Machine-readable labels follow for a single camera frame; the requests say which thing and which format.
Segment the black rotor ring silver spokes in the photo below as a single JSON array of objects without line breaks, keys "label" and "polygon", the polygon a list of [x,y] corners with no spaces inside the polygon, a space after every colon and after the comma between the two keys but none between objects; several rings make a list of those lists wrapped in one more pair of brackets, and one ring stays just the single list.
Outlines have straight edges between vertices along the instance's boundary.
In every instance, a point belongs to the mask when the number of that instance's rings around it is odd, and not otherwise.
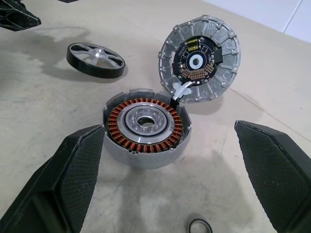
[{"label": "black rotor ring silver spokes", "polygon": [[67,48],[67,62],[76,70],[103,79],[123,75],[125,60],[114,51],[91,43],[72,43]]}]

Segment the silver motor cover circuit board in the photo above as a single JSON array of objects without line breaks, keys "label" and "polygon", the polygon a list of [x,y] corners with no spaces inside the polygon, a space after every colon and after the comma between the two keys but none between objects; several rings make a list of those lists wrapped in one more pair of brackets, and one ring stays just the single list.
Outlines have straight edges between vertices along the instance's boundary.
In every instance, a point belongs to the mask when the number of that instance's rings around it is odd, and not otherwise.
[{"label": "silver motor cover circuit board", "polygon": [[180,103],[219,97],[232,85],[240,63],[236,33],[209,15],[175,25],[158,53],[161,85]]}]

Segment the silver motor housing copper stator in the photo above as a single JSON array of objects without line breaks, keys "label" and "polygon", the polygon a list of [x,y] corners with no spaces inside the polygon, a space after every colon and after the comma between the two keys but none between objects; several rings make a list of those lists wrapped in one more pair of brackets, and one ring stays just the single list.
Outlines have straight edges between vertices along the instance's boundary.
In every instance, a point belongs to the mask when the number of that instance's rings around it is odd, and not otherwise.
[{"label": "silver motor housing copper stator", "polygon": [[170,95],[139,88],[113,96],[103,110],[104,147],[114,159],[140,169],[173,163],[191,133],[186,108]]}]

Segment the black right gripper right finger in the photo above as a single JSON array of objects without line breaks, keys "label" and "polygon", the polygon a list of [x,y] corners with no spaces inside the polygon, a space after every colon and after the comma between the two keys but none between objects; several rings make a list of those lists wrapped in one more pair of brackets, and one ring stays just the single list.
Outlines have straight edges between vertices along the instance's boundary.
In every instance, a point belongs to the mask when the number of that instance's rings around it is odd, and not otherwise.
[{"label": "black right gripper right finger", "polygon": [[311,233],[311,158],[286,134],[237,120],[248,177],[277,233]]}]

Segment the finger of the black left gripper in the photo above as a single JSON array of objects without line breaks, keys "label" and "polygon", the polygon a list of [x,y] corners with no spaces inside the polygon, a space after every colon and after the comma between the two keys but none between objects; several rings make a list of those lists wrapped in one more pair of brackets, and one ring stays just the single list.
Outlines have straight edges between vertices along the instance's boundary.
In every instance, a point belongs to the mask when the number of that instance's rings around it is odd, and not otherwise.
[{"label": "finger of the black left gripper", "polygon": [[0,0],[0,28],[17,32],[39,25],[40,18],[29,12],[21,0]]}]

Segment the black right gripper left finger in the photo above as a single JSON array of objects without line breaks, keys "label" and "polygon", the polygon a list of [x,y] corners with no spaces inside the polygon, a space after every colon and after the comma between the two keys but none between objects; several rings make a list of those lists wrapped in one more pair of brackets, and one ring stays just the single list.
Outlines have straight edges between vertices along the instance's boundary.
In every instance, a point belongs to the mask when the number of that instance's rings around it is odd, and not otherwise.
[{"label": "black right gripper left finger", "polygon": [[103,125],[68,135],[0,219],[0,233],[80,233],[97,182]]}]

